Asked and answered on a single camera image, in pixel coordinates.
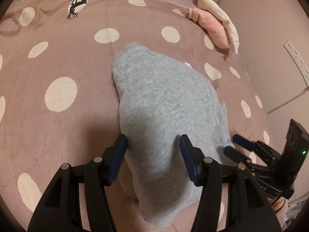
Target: white polka dot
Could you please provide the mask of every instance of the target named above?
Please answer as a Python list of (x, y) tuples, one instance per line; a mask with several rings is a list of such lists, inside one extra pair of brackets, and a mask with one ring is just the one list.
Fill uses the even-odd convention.
[(191, 64), (189, 64), (189, 63), (187, 63), (187, 62), (185, 62), (184, 64), (187, 65), (187, 66), (189, 66), (190, 68), (192, 68)]
[(146, 6), (144, 0), (129, 0), (129, 3), (135, 6), (143, 7)]
[(45, 104), (54, 112), (68, 109), (74, 102), (77, 94), (75, 81), (68, 77), (58, 78), (46, 90)]
[(232, 72), (233, 75), (235, 75), (235, 77), (240, 79), (238, 72), (233, 67), (230, 67), (230, 71)]
[(220, 213), (219, 213), (219, 220), (218, 220), (218, 223), (221, 221), (222, 217), (223, 217), (223, 214), (224, 214), (224, 204), (221, 202), (220, 204)]
[[(68, 12), (70, 12), (70, 7), (72, 6), (71, 3), (72, 3), (72, 1), (69, 3)], [(77, 7), (75, 8), (75, 10), (74, 10), (74, 13), (77, 13), (78, 11), (81, 11), (85, 6), (86, 6), (86, 3), (83, 3), (83, 4), (79, 5), (79, 6), (77, 6)]]
[(178, 15), (180, 15), (180, 16), (185, 17), (185, 16), (181, 13), (181, 11), (180, 11), (179, 9), (173, 9), (173, 12), (175, 12), (176, 14), (178, 14)]
[(35, 58), (46, 50), (48, 42), (41, 42), (34, 46), (28, 54), (28, 58)]
[(248, 73), (245, 71), (245, 74), (247, 75), (247, 77), (249, 78), (249, 80), (250, 80), (250, 77), (249, 77), (249, 75), (248, 75)]
[(0, 97), (0, 122), (2, 120), (2, 117), (4, 115), (5, 110), (5, 98), (3, 96)]
[(98, 31), (95, 34), (95, 41), (101, 44), (108, 44), (117, 41), (119, 38), (119, 33), (113, 28), (106, 28)]
[(212, 67), (209, 63), (205, 64), (205, 72), (212, 80), (221, 78), (221, 72), (216, 68)]
[(204, 37), (204, 43), (206, 45), (206, 47), (210, 50), (214, 49), (214, 43), (213, 41), (210, 39), (210, 37), (208, 35), (205, 35)]
[(27, 173), (22, 173), (18, 177), (17, 187), (23, 203), (34, 212), (42, 194), (31, 176)]
[(264, 131), (263, 136), (264, 136), (265, 144), (269, 145), (269, 135), (266, 131)]
[(244, 110), (245, 116), (247, 118), (250, 118), (251, 117), (251, 109), (248, 106), (248, 104), (246, 103), (246, 101), (244, 101), (244, 100), (241, 101), (241, 107)]
[(25, 8), (20, 14), (20, 25), (27, 26), (29, 25), (35, 15), (35, 10), (32, 7)]
[(256, 100), (257, 104), (259, 105), (259, 107), (262, 109), (263, 108), (262, 102), (257, 95), (255, 95), (255, 100)]
[(170, 43), (178, 43), (180, 41), (180, 35), (174, 27), (166, 26), (162, 29), (161, 35)]
[(251, 159), (251, 162), (252, 162), (252, 163), (256, 164), (256, 155), (255, 155), (254, 152), (251, 152), (251, 153), (249, 154), (249, 158)]

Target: metal screw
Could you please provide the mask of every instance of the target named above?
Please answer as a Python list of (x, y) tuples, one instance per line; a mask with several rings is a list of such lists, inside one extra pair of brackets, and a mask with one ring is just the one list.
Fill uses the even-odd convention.
[(213, 159), (210, 158), (210, 157), (205, 157), (205, 158), (204, 158), (204, 162), (210, 164), (210, 163), (213, 162)]
[(61, 166), (62, 170), (66, 170), (68, 168), (69, 168), (69, 164), (68, 163), (62, 164), (62, 166)]
[(242, 164), (242, 163), (239, 163), (239, 164), (237, 165), (237, 167), (238, 167), (240, 170), (245, 170), (245, 169), (246, 169), (245, 164)]
[(93, 161), (96, 162), (96, 163), (100, 163), (102, 160), (103, 160), (103, 159), (102, 159), (102, 157), (100, 157), (100, 156), (95, 157), (95, 158), (93, 159)]

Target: white towel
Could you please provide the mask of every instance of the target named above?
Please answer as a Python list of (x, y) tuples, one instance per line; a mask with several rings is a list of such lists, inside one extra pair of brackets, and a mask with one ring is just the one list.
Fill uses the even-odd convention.
[(229, 16), (213, 0), (198, 0), (198, 8), (212, 13), (223, 23), (223, 26), (227, 29), (231, 42), (229, 53), (237, 54), (239, 48), (239, 37)]

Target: cable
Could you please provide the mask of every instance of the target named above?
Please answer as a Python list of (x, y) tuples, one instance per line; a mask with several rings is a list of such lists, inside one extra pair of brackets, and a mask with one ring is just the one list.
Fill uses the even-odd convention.
[(291, 103), (291, 102), (294, 101), (295, 99), (298, 99), (300, 96), (304, 95), (307, 91), (309, 91), (309, 86), (308, 86), (306, 89), (304, 89), (299, 95), (297, 95), (297, 96), (295, 96), (294, 98), (290, 99), (289, 101), (287, 101), (287, 102), (285, 102), (285, 103), (279, 105), (279, 106), (276, 107), (275, 109), (269, 111), (269, 112), (267, 113), (267, 115), (268, 115), (268, 114), (271, 114), (272, 112), (278, 110), (279, 108), (281, 108), (281, 107), (287, 105), (288, 103)]
[(275, 200), (271, 203), (271, 205), (273, 205), (274, 203), (276, 203), (280, 198), (281, 198), (281, 196), (278, 196), (277, 199), (275, 199)]

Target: bed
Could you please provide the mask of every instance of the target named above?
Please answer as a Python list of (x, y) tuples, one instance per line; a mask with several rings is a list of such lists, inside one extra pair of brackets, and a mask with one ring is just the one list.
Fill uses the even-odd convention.
[[(200, 72), (227, 106), (230, 135), (273, 145), (263, 104), (239, 54), (219, 51), (186, 18), (192, 2), (168, 2), (23, 0), (6, 12), (0, 23), (0, 169), (6, 172), (0, 174), (0, 194), (25, 229), (60, 165), (87, 163), (121, 132), (112, 63), (127, 43), (137, 42)], [(225, 227), (227, 189), (222, 190), (218, 230)], [(197, 210), (194, 204), (170, 226), (155, 228), (143, 220), (137, 200), (119, 181), (106, 192), (120, 232), (189, 231)], [(83, 198), (80, 205), (89, 229)]]

